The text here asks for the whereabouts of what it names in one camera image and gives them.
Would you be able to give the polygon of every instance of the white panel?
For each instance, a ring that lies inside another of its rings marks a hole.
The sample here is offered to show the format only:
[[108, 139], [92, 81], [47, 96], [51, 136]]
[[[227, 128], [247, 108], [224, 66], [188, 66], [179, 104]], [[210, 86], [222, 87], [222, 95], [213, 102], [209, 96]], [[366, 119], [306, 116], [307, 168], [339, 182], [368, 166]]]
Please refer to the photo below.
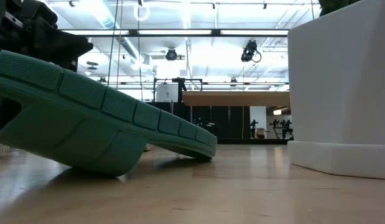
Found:
[[385, 0], [292, 29], [289, 79], [296, 140], [385, 144]]
[[177, 102], [179, 98], [178, 85], [161, 85], [156, 90], [157, 102]]
[[250, 107], [250, 122], [253, 120], [258, 122], [258, 124], [256, 124], [256, 128], [267, 128], [267, 109], [265, 106]]

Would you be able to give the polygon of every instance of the ceiling pipe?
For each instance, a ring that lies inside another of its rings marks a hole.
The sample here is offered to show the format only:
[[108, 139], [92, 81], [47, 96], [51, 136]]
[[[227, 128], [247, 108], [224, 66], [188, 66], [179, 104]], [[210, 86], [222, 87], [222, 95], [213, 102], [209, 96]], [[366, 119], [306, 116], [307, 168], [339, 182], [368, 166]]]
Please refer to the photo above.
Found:
[[[130, 2], [130, 3], [127, 3], [127, 4], [135, 4], [135, 0], [130, 0], [130, 1], [126, 1], [126, 2]], [[175, 0], [145, 0], [144, 2], [165, 2], [165, 3], [176, 3], [176, 4], [182, 4], [183, 1], [182, 0], [179, 0], [179, 1], [175, 1]], [[207, 2], [201, 2], [201, 1], [190, 1], [190, 4], [207, 4], [207, 5], [212, 5], [213, 4], [213, 1], [207, 1]], [[240, 2], [240, 1], [235, 1], [235, 2], [222, 2], [221, 4], [223, 5], [262, 5], [264, 6], [264, 3], [263, 2]], [[270, 6], [290, 6], [290, 3], [282, 3], [282, 2], [279, 2], [279, 3], [276, 3], [276, 2], [267, 2], [267, 7], [270, 7]], [[296, 3], [294, 4], [295, 6], [304, 6], [304, 5], [307, 5], [307, 3]]]
[[[105, 29], [120, 29], [121, 27], [117, 22], [112, 13], [109, 11], [105, 0], [81, 0], [86, 8], [92, 13], [97, 21]], [[135, 63], [144, 63], [144, 57], [139, 54], [138, 50], [133, 46], [130, 40], [126, 37], [115, 37], [115, 39], [121, 44], [125, 51], [134, 59]]]
[[[66, 18], [64, 18], [60, 13], [58, 13], [46, 0], [38, 0], [38, 1], [40, 1], [40, 2], [42, 2], [42, 3], [44, 3], [51, 11], [53, 11], [58, 17], [62, 17], [62, 19], [70, 26], [70, 27], [73, 27], [73, 25], [66, 19]], [[88, 38], [88, 42], [89, 43], [91, 43], [91, 40], [92, 40], [92, 38], [91, 37], [89, 37]], [[109, 55], [107, 54], [107, 52], [103, 52], [100, 48], [98, 48], [97, 46], [95, 46], [95, 48], [97, 48], [102, 54], [104, 54], [105, 56], [107, 56], [108, 58], [109, 58]], [[88, 70], [87, 69], [87, 67], [86, 66], [84, 66], [84, 65], [81, 65], [81, 64], [79, 64], [79, 66], [81, 66], [81, 67], [83, 67], [83, 68], [85, 68], [86, 70]], [[89, 72], [91, 72], [91, 75], [92, 76], [97, 76], [98, 77], [98, 74], [96, 74], [93, 70], [89, 70]]]
[[[286, 26], [291, 22], [291, 20], [297, 15], [297, 13], [299, 12], [300, 10], [296, 10], [296, 12], [293, 14], [293, 16], [286, 22], [286, 24], [284, 25], [284, 28], [286, 28]], [[268, 47], [270, 47], [274, 41], [277, 39], [277, 37], [273, 38], [272, 41], [269, 43]]]

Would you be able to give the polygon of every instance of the metal frame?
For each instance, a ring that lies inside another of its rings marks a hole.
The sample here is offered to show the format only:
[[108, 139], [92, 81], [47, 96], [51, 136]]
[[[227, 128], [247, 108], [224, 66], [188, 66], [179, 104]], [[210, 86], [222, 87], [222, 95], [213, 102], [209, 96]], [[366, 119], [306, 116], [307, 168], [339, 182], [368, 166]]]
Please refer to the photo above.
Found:
[[156, 102], [156, 83], [157, 81], [164, 81], [166, 82], [167, 80], [171, 80], [173, 83], [174, 82], [177, 82], [178, 83], [178, 86], [179, 86], [179, 102], [178, 103], [181, 103], [182, 102], [182, 88], [183, 88], [183, 84], [184, 84], [184, 87], [185, 87], [185, 81], [190, 81], [193, 83], [193, 81], [199, 81], [200, 82], [200, 91], [203, 90], [203, 80], [201, 78], [186, 78], [186, 79], [183, 79], [183, 78], [173, 78], [173, 79], [169, 79], [169, 78], [154, 78], [154, 99], [152, 100], [152, 102]]
[[[210, 31], [209, 34], [140, 34], [139, 31]], [[245, 34], [222, 34], [221, 31], [240, 31]], [[289, 29], [62, 29], [61, 31], [84, 37], [287, 37]], [[265, 32], [265, 34], [254, 34], [255, 32]]]

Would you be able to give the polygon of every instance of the wooden floor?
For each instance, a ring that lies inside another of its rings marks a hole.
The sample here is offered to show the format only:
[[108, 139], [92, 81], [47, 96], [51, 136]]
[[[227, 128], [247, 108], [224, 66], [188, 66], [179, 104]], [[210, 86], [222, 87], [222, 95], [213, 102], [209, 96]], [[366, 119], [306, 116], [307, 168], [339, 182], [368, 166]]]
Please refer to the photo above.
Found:
[[155, 149], [103, 179], [24, 151], [0, 158], [0, 223], [385, 223], [385, 180], [289, 164], [285, 146], [220, 146], [209, 163]]

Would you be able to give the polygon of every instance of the ceiling duct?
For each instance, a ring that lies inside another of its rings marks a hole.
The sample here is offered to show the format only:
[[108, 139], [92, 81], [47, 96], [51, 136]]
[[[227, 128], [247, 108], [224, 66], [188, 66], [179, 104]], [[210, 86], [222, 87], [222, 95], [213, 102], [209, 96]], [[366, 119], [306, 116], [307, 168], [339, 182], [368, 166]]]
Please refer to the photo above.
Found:
[[[105, 0], [81, 0], [84, 3], [85, 7], [92, 13], [92, 15], [97, 19], [98, 22], [105, 29], [120, 29], [120, 26], [109, 11]], [[140, 55], [138, 50], [133, 46], [130, 40], [126, 37], [115, 37], [115, 39], [120, 43], [120, 45], [125, 49], [125, 51], [132, 57], [133, 61], [138, 64], [149, 63], [149, 55]]]

